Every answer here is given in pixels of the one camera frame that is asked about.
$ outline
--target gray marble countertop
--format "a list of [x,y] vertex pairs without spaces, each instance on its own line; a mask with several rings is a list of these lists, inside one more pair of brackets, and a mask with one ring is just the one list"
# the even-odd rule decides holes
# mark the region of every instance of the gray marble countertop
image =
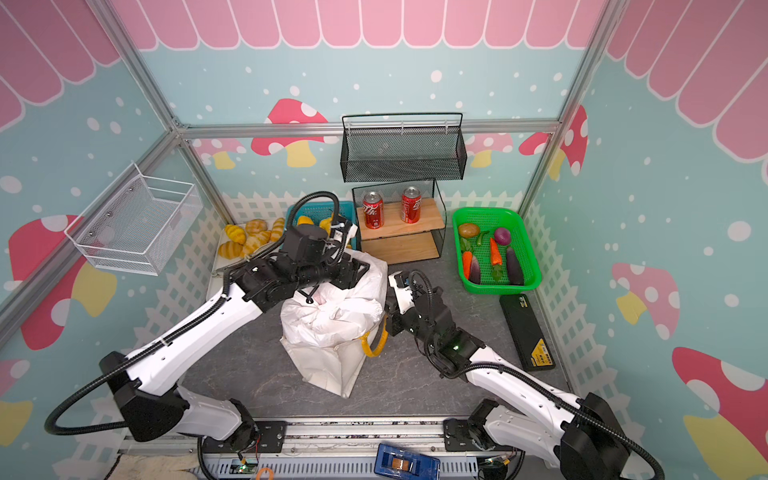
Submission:
[[[400,263],[390,266],[389,272],[415,268],[423,271],[433,286],[443,288],[443,301],[451,309],[457,326],[482,339],[510,363],[520,365],[498,296],[473,295],[464,290],[450,236],[441,258]],[[533,292],[528,299],[549,345],[554,348]],[[470,415],[484,398],[494,398],[460,379],[440,379],[427,358],[416,351],[413,337],[401,333],[389,338],[379,357],[366,359],[352,394],[344,399],[302,381],[280,344],[282,335],[280,306],[276,306],[213,348],[188,370],[182,384],[216,399],[238,399],[253,416],[261,418],[460,416]],[[561,364],[535,376],[556,388],[569,390]]]

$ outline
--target red soda can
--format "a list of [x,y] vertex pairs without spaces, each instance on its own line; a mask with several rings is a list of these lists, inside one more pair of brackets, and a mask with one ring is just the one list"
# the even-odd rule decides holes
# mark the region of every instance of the red soda can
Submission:
[[362,211],[366,215],[366,227],[375,230],[384,224],[384,200],[376,192],[368,192],[362,198]]
[[422,193],[416,187],[408,187],[402,192],[402,211],[400,218],[406,223],[416,223],[422,216]]

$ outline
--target pink wallpaper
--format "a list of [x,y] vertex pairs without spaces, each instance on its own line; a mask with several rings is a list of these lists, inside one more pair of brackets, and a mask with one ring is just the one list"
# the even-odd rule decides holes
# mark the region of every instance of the pink wallpaper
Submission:
[[84,0],[3,0],[0,45],[0,131],[120,59]]
[[607,47],[739,162],[768,156],[768,2],[633,0]]
[[604,0],[113,0],[134,42],[157,47],[430,48],[561,43],[582,49]]

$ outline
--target warning sticker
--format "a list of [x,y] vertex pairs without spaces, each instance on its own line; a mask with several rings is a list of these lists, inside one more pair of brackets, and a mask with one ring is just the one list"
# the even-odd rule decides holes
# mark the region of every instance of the warning sticker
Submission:
[[533,349],[533,353],[531,353],[531,361],[535,366],[554,365],[552,358],[549,356],[549,350],[544,344],[544,339],[539,339],[536,348]]

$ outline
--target wooden shelf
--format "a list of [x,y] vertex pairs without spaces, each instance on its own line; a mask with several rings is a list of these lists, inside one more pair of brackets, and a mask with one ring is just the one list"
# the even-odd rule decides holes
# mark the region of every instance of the wooden shelf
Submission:
[[394,263],[415,262],[440,257],[430,232],[414,233],[397,238],[376,238],[362,242],[362,251]]
[[437,208],[437,203],[434,198],[422,198],[422,215],[416,223],[406,223],[400,220],[400,212],[402,211],[402,205],[400,203],[384,204],[383,210],[384,224],[380,228],[371,230],[366,227],[366,216],[362,212],[362,207],[358,207],[357,218],[360,222],[359,228],[361,240],[399,237],[402,235],[429,232],[430,230],[445,228],[445,221],[443,220],[440,210]]

